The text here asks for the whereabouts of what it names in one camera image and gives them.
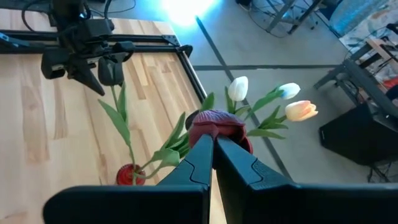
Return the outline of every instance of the black speaker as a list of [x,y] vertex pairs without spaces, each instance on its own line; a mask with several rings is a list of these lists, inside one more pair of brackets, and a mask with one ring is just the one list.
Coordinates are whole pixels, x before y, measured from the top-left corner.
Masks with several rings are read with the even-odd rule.
[[398,158],[397,120],[363,103],[320,127],[323,147],[360,165]]

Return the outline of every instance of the metal bracket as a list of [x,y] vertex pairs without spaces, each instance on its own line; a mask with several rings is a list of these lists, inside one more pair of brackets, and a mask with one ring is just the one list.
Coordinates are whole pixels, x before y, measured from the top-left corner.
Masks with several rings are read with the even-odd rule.
[[183,45],[181,47],[177,47],[177,52],[185,52],[185,54],[190,57],[193,51],[192,45]]
[[175,35],[162,35],[163,39],[166,40],[169,44],[179,47],[180,43],[177,40]]

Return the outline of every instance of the tulip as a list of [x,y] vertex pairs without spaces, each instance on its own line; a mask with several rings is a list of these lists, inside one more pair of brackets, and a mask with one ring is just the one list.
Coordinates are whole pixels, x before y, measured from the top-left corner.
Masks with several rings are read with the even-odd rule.
[[249,89],[247,77],[235,78],[228,88],[228,96],[235,102],[245,99]]
[[288,100],[295,97],[299,93],[300,87],[296,83],[288,83],[280,86],[278,90],[283,90],[284,92],[280,97],[284,100]]
[[303,121],[317,115],[316,108],[309,100],[302,100],[287,105],[285,113],[290,121]]

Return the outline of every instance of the black metal frame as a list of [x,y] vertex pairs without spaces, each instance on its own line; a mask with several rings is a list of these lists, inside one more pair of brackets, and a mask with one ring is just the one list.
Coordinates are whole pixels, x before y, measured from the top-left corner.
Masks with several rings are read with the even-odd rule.
[[[54,32],[30,32],[23,30],[0,30],[0,33],[8,37],[24,40],[28,42],[58,42]],[[108,42],[131,41],[133,43],[155,43],[163,45],[142,45],[136,44],[135,53],[175,53],[180,60],[181,66],[187,74],[195,93],[200,102],[206,98],[206,93],[202,89],[199,80],[196,78],[195,71],[188,61],[192,53],[191,45],[180,45],[175,35],[126,35],[113,34],[107,39]],[[0,54],[42,54],[46,50],[57,49],[58,44],[46,44],[45,47],[10,47],[0,46]]]

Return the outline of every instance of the peach tulip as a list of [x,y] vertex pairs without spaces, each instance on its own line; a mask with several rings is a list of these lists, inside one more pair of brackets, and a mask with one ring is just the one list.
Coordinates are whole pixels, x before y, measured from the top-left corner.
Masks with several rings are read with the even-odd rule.
[[318,114],[317,106],[309,100],[302,100],[286,106],[286,117],[290,121],[304,121]]

